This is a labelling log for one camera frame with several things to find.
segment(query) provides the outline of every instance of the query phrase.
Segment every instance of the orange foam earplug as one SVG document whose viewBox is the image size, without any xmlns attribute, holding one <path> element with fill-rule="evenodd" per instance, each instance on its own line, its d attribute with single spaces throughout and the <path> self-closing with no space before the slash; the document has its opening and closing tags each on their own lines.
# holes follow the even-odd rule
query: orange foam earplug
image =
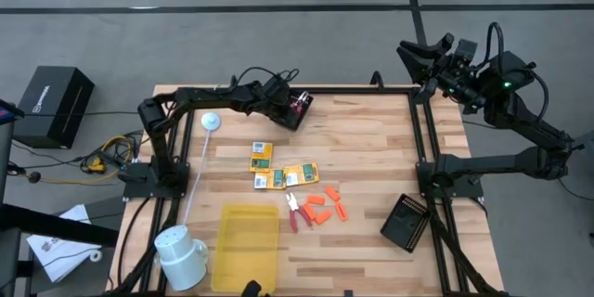
<svg viewBox="0 0 594 297">
<path fill-rule="evenodd" d="M 330 218 L 331 216 L 332 216 L 332 211 L 326 210 L 316 216 L 316 223 L 318 225 L 321 225 L 322 223 L 326 222 L 328 220 L 328 218 Z"/>
<path fill-rule="evenodd" d="M 310 196 L 307 197 L 307 202 L 308 203 L 312 203 L 312 204 L 324 205 L 324 203 L 326 202 L 326 200 L 323 197 L 321 197 L 321 196 L 310 195 Z"/>
<path fill-rule="evenodd" d="M 339 195 L 338 192 L 336 192 L 336 190 L 334 190 L 333 187 L 326 187 L 326 193 L 328 194 L 328 196 L 330 196 L 331 199 L 333 199 L 334 201 L 339 201 L 341 200 L 341 195 Z"/>
<path fill-rule="evenodd" d="M 334 204 L 334 208 L 336 208 L 336 213 L 338 214 L 339 218 L 341 218 L 342 221 L 345 221 L 348 219 L 348 216 L 346 215 L 346 210 L 344 210 L 342 203 L 340 203 L 339 201 L 336 202 Z"/>
<path fill-rule="evenodd" d="M 314 210 L 314 208 L 312 208 L 311 204 L 306 203 L 303 205 L 303 208 L 305 209 L 305 212 L 309 216 L 309 219 L 311 219 L 311 220 L 316 219 L 316 210 Z"/>
</svg>

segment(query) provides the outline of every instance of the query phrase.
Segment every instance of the black power supply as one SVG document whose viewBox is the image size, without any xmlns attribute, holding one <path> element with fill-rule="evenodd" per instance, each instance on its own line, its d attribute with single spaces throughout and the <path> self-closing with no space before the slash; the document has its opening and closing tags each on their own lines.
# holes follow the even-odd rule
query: black power supply
<svg viewBox="0 0 594 297">
<path fill-rule="evenodd" d="M 13 138 L 33 149 L 70 149 L 95 85 L 77 68 L 39 66 L 20 99 Z"/>
</svg>

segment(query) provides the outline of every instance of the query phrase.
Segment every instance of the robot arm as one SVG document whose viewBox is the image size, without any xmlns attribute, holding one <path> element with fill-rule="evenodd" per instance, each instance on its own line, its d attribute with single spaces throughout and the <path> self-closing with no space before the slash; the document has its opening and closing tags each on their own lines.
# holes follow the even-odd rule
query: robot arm
<svg viewBox="0 0 594 297">
<path fill-rule="evenodd" d="M 548 180 L 566 175 L 573 139 L 542 121 L 543 111 L 538 116 L 532 113 L 516 93 L 537 77 L 536 65 L 525 64 L 510 51 L 502 52 L 501 45 L 497 56 L 489 59 L 487 52 L 484 62 L 472 66 L 476 43 L 460 40 L 456 51 L 447 54 L 453 42 L 450 33 L 431 46 L 401 42 L 397 52 L 413 83 L 421 85 L 414 101 L 424 103 L 440 88 L 444 97 L 464 106 L 463 113 L 484 109 L 487 123 L 513 130 L 536 146 L 509 156 L 461 159 L 441 155 L 434 165 L 435 181 L 447 187 L 465 174 L 524 173 Z"/>
<path fill-rule="evenodd" d="M 203 89 L 178 88 L 169 94 L 160 94 L 145 99 L 138 106 L 138 114 L 147 131 L 154 155 L 149 164 L 150 173 L 123 173 L 123 181 L 151 183 L 158 187 L 177 187 L 186 168 L 174 161 L 167 149 L 167 132 L 178 124 L 191 110 L 229 108 L 250 115 L 258 112 L 273 122 L 291 130 L 297 130 L 313 98 L 306 92 L 289 88 L 288 80 L 273 75 L 264 85 L 258 81 L 239 85 L 232 80 L 229 88 Z M 172 104 L 170 113 L 165 113 Z"/>
</svg>

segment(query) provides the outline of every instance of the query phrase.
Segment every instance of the white cup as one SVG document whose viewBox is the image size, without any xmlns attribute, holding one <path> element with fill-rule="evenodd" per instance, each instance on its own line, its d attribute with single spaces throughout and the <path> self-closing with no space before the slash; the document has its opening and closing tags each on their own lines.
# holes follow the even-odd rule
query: white cup
<svg viewBox="0 0 594 297">
<path fill-rule="evenodd" d="M 172 226 L 155 238 L 159 262 L 174 291 L 188 290 L 206 276 L 208 248 L 186 226 Z"/>
</svg>

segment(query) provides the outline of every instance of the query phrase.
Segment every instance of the concrete floor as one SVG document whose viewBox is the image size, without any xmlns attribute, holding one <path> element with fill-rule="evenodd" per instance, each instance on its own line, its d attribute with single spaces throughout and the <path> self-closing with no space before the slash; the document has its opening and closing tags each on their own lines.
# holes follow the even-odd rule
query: concrete floor
<svg viewBox="0 0 594 297">
<path fill-rule="evenodd" d="M 419 0 L 444 4 L 579 4 L 592 0 Z M 2 7 L 206 6 L 321 3 L 408 4 L 408 0 L 0 0 Z M 537 63 L 547 81 L 550 104 L 546 120 L 572 136 L 594 129 L 590 99 L 594 48 L 594 12 L 459 11 L 422 12 L 429 43 L 446 32 L 467 38 L 484 52 L 486 27 L 498 21 L 506 49 Z M 298 67 L 297 84 L 361 84 L 373 71 L 389 84 L 408 84 L 395 54 L 400 40 L 415 40 L 408 11 L 376 13 L 259 13 L 153 15 L 0 15 L 0 97 L 19 101 L 38 65 L 80 68 L 97 85 L 89 111 L 135 110 L 155 84 L 226 83 L 231 74 L 252 66 L 273 70 Z M 538 110 L 537 84 L 521 95 Z M 479 116 L 467 118 L 480 122 Z M 140 129 L 134 116 L 84 119 L 73 149 L 39 150 L 69 158 L 94 149 L 116 134 Z M 508 154 L 529 143 L 507 131 L 466 127 L 474 156 Z M 18 164 L 46 162 L 13 149 Z M 588 157 L 571 159 L 565 184 L 594 198 L 594 172 Z M 78 176 L 58 167 L 46 176 Z M 523 175 L 483 179 L 495 249 L 506 289 L 525 296 L 590 296 L 594 291 L 594 203 L 565 192 L 558 182 Z M 77 203 L 121 196 L 122 186 L 31 185 L 10 179 L 6 202 L 45 213 Z M 97 265 L 86 282 L 75 282 L 44 295 L 99 293 L 109 263 Z"/>
</svg>

